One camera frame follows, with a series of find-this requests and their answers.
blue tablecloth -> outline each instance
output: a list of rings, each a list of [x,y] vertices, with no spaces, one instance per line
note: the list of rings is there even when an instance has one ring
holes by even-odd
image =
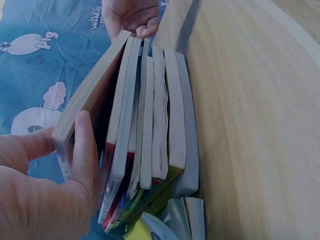
[[[168,0],[159,0],[163,15]],[[101,0],[0,0],[0,135],[54,126],[110,46]],[[63,182],[55,153],[28,174]],[[112,239],[97,218],[83,239]]]

stack of books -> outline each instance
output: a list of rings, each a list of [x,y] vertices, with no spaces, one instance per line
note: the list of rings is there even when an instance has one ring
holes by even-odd
[[[130,34],[121,31],[52,133],[68,178],[76,115],[91,113],[104,183],[98,222],[106,232],[134,223],[143,211],[160,213],[169,199],[188,197],[199,187],[196,119],[185,58]]]

hand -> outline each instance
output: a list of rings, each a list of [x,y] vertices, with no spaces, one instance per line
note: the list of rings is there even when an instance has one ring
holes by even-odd
[[[102,0],[102,9],[112,42],[121,29],[140,39],[148,38],[158,30],[158,0]]]
[[[28,162],[54,151],[52,128],[0,136],[1,239],[79,239],[90,227],[101,190],[90,114],[75,120],[70,179],[58,185],[27,176]]]

white cloud print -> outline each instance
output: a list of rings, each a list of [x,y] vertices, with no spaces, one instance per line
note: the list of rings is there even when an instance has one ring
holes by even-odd
[[[60,105],[65,102],[66,91],[66,85],[61,81],[49,87],[49,90],[43,95],[43,107],[52,111],[58,110]]]

wooden table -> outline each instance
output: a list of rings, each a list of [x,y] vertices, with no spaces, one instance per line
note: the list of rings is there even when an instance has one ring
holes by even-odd
[[[320,3],[170,0],[185,54],[207,239],[320,239]]]

